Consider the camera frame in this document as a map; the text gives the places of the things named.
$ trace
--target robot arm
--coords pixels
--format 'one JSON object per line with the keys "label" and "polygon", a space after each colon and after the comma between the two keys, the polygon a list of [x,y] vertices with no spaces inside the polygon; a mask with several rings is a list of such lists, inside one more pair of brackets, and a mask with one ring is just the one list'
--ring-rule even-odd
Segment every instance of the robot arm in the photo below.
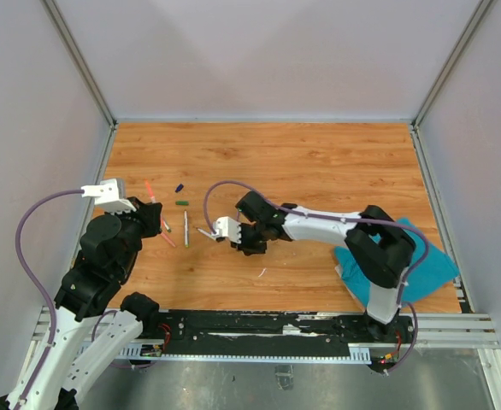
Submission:
{"label": "robot arm", "polygon": [[[267,241],[276,239],[314,240],[347,246],[370,280],[370,298],[366,310],[368,329],[377,338],[385,335],[400,309],[397,303],[400,278],[416,249],[412,238],[400,228],[346,221],[392,220],[376,206],[368,206],[363,212],[350,214],[314,211],[291,203],[284,203],[281,207],[299,214],[278,210],[251,191],[236,205],[251,224],[229,217],[219,218],[214,223],[213,237],[217,241],[229,239],[232,247],[245,255],[265,253]],[[327,220],[305,216],[308,214],[332,218]],[[375,235],[380,235],[378,243],[372,239]]]}
{"label": "robot arm", "polygon": [[144,295],[132,294],[124,299],[108,330],[74,360],[84,338],[129,279],[142,239],[161,232],[162,211],[161,203],[126,199],[119,179],[82,189],[83,196],[95,197],[95,204],[107,213],[89,223],[74,266],[62,278],[55,297],[57,323],[52,344],[48,344],[50,328],[25,374],[9,395],[0,398],[0,409],[77,409],[120,350],[143,332],[157,328],[159,305]]}

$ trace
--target metal frame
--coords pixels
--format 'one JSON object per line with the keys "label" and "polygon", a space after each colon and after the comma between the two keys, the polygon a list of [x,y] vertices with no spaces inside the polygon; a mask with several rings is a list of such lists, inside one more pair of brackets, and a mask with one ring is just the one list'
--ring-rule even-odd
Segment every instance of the metal frame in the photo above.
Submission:
{"label": "metal frame", "polygon": [[501,349],[479,348],[477,352],[479,353],[482,371],[490,390],[493,405],[495,408],[501,409]]}
{"label": "metal frame", "polygon": [[[293,356],[293,357],[276,357],[276,356],[231,356],[228,354],[169,354],[164,353],[161,357],[143,356],[141,351],[144,345],[162,344],[163,340],[145,340],[134,341],[123,348],[117,360],[146,360],[146,361],[225,361],[229,363],[337,363],[346,365],[368,365],[370,364],[370,349],[360,348],[356,346],[349,347],[348,356],[339,357],[309,357],[309,356]],[[79,354],[86,352],[92,346],[89,342],[83,342]]]}
{"label": "metal frame", "polygon": [[[306,320],[327,319],[345,314],[341,312],[301,313],[299,318]],[[114,315],[107,315],[97,326],[103,331],[112,322]],[[417,348],[423,349],[500,349],[490,316],[477,313],[419,313],[420,332]],[[32,340],[43,339],[50,322],[49,310],[42,309]],[[85,342],[91,341],[88,335]],[[135,339],[134,343],[152,343],[148,339]],[[354,348],[384,349],[392,347],[390,343],[349,343]]]}
{"label": "metal frame", "polygon": [[306,124],[324,124],[324,123],[341,123],[341,124],[411,124],[414,119],[412,118],[345,118],[337,115],[325,115],[315,117],[297,117],[294,115],[272,115],[271,117],[245,117],[241,115],[234,115],[229,117],[211,116],[165,116],[165,117],[121,117],[117,119],[119,122],[137,122],[137,123],[169,123],[169,122],[187,122],[187,123],[200,123],[200,122],[222,122],[222,123],[306,123]]}
{"label": "metal frame", "polygon": [[64,20],[64,17],[62,17],[61,10],[56,5],[55,0],[40,1],[44,5],[45,11],[51,18],[53,26],[55,26],[59,37],[66,46],[67,52],[70,54],[72,61],[80,72],[81,78],[84,80],[87,89],[95,100],[95,103],[97,103],[97,106],[103,114],[104,119],[106,119],[106,122],[108,122],[110,127],[114,127],[117,124],[117,121],[114,118],[114,115],[112,114],[112,111],[110,110],[108,104],[106,103],[106,100],[103,97],[103,93],[98,88],[97,82],[93,78],[91,71],[87,66],[87,63],[85,62],[85,58],[81,54],[81,51],[78,48],[78,45],[74,40],[74,36],[72,36],[72,33],[70,32],[68,25]]}
{"label": "metal frame", "polygon": [[427,97],[418,110],[416,118],[412,121],[413,126],[419,126],[423,122],[427,112],[444,88],[446,80],[450,77],[457,62],[459,62],[463,52],[467,49],[471,39],[495,2],[496,0],[480,0],[479,4],[474,9],[473,15],[471,15],[467,26],[463,29],[462,35],[456,41],[456,45],[452,49],[448,60],[446,60],[445,65],[440,70],[439,76],[433,83],[431,90],[429,90]]}
{"label": "metal frame", "polygon": [[[429,196],[429,202],[431,203],[433,216],[437,222],[437,226],[439,227],[440,240],[442,241],[446,253],[456,262],[457,265],[459,265],[457,254],[451,241],[453,234],[445,218],[446,213],[442,201],[440,200],[440,193],[437,188],[436,180],[429,167],[427,153],[424,150],[423,145],[421,144],[419,128],[416,128],[415,126],[409,126],[409,131],[410,137],[412,138],[412,143],[414,144],[414,149],[416,151],[418,165],[420,166],[423,184],[425,185],[427,195]],[[463,308],[462,310],[465,312],[465,303],[467,303],[469,305],[469,311],[473,312],[474,305],[473,301],[469,297],[469,293],[467,293],[466,291],[464,273],[461,273],[460,278],[457,278],[454,281],[454,285],[456,286],[458,291],[462,292],[461,298],[460,295],[458,295],[460,305],[462,305]]]}

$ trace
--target teal cloth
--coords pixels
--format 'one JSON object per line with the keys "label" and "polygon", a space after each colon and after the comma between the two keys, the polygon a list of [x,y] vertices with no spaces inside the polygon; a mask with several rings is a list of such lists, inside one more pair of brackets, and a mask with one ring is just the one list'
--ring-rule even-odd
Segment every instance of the teal cloth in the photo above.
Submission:
{"label": "teal cloth", "polygon": [[[406,218],[398,220],[399,223],[413,226]],[[423,254],[425,245],[414,232],[406,231],[416,243],[416,251],[412,255],[412,263]],[[380,240],[379,236],[374,238],[375,242]],[[429,244],[429,255],[408,277],[409,285],[404,288],[403,301],[417,302],[426,296],[431,295],[446,282],[459,275],[456,264],[432,243]],[[342,266],[342,280],[347,289],[363,304],[368,305],[370,293],[370,281],[364,276],[361,268],[346,248],[337,247],[334,250],[336,259]]]}

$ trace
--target gray wall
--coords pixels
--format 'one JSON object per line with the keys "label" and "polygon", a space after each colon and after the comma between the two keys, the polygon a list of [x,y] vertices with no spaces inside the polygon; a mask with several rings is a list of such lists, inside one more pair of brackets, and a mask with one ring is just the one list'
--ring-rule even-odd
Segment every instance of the gray wall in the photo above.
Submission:
{"label": "gray wall", "polygon": [[[0,395],[14,387],[43,300],[19,266],[14,234],[43,196],[88,183],[107,126],[38,0],[0,0]],[[28,262],[54,293],[85,202],[57,200],[23,232]]]}
{"label": "gray wall", "polygon": [[421,131],[473,302],[501,342],[501,1]]}
{"label": "gray wall", "polygon": [[478,0],[58,0],[119,118],[411,119]]}

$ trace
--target marker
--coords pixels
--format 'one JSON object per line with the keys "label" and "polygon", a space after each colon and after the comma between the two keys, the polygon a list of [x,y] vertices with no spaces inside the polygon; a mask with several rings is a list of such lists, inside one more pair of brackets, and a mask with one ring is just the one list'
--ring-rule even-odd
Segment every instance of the marker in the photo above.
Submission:
{"label": "marker", "polygon": [[151,190],[151,185],[150,182],[148,182],[148,179],[144,180],[144,185],[146,185],[146,190],[148,191],[151,203],[156,203],[156,197],[154,196],[154,191]]}
{"label": "marker", "polygon": [[173,248],[176,248],[176,244],[173,242],[173,239],[168,237],[168,235],[165,232],[160,233],[160,237],[165,239],[169,245],[171,245]]}
{"label": "marker", "polygon": [[171,227],[168,225],[167,221],[165,220],[165,218],[162,217],[162,223],[163,223],[163,226],[165,226],[165,229],[167,230],[167,232],[171,232]]}
{"label": "marker", "polygon": [[207,232],[207,231],[205,231],[204,229],[197,228],[197,230],[198,230],[200,233],[203,233],[203,234],[204,234],[204,236],[209,237],[210,239],[212,239],[213,241],[215,241],[215,242],[216,242],[215,237],[213,237],[210,233],[208,233],[208,232]]}
{"label": "marker", "polygon": [[190,231],[188,230],[188,211],[184,211],[184,245],[190,248]]}

